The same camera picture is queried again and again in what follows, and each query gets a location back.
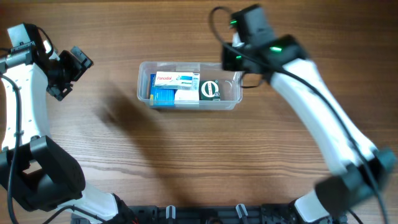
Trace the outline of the green round-logo box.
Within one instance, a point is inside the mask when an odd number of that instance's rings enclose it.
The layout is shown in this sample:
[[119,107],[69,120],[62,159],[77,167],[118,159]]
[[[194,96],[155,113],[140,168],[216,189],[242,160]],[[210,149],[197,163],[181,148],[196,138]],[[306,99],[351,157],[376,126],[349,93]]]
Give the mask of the green round-logo box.
[[203,80],[200,82],[200,100],[220,101],[221,93],[218,80]]

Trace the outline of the blue medicine box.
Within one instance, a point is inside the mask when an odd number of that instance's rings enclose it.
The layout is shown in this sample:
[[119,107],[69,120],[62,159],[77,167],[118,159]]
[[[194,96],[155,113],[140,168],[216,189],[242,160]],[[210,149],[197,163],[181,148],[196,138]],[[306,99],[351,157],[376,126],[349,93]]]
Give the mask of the blue medicine box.
[[149,104],[151,107],[174,107],[175,90],[155,87],[156,74],[150,75]]

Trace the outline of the white Panadol box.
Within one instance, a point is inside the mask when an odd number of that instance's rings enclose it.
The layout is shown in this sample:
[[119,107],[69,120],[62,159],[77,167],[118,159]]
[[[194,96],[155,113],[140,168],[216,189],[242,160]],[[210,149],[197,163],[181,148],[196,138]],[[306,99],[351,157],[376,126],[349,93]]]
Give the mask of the white Panadol box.
[[200,74],[193,72],[157,72],[154,86],[172,90],[194,90],[200,81]]

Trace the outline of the white medicine box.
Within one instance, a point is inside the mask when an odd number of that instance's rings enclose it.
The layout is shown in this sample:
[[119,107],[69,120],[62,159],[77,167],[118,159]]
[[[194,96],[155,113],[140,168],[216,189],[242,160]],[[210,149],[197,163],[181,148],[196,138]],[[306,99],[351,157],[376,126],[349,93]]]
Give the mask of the white medicine box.
[[198,90],[177,90],[175,92],[175,101],[199,101]]

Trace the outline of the clear plastic container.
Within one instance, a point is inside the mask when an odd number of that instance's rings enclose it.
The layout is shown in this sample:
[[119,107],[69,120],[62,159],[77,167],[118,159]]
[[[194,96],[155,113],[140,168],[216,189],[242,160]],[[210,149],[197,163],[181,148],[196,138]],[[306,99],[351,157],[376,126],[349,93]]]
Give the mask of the clear plastic container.
[[[161,100],[150,96],[152,79],[156,72],[193,72],[200,75],[200,81],[212,81],[206,88],[198,87],[198,96],[209,95],[214,91],[218,100],[183,100],[176,96],[173,100]],[[240,87],[240,72],[227,72],[221,69],[219,63],[205,62],[143,62],[139,67],[137,81],[137,98],[153,109],[178,110],[231,110],[243,98]]]

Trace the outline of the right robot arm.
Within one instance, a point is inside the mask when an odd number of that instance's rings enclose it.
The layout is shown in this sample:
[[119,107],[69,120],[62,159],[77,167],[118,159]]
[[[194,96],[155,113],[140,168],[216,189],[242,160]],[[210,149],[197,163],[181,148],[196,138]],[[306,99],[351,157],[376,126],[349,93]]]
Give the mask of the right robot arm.
[[331,176],[295,199],[300,223],[337,218],[381,192],[396,164],[349,119],[326,87],[315,62],[292,35],[278,37],[260,5],[230,13],[235,33],[223,42],[224,70],[256,74],[282,96],[317,143]]

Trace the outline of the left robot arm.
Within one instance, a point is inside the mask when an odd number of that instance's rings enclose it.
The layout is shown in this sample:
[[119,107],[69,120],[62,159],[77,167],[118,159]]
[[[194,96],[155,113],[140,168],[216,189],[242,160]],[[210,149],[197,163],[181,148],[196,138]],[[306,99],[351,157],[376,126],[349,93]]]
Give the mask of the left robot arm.
[[1,57],[6,91],[6,132],[1,145],[1,185],[24,210],[57,216],[74,213],[90,223],[131,223],[134,214],[115,194],[87,184],[75,158],[50,137],[46,97],[64,99],[92,66],[78,47],[57,53],[40,27],[8,29],[12,47]]

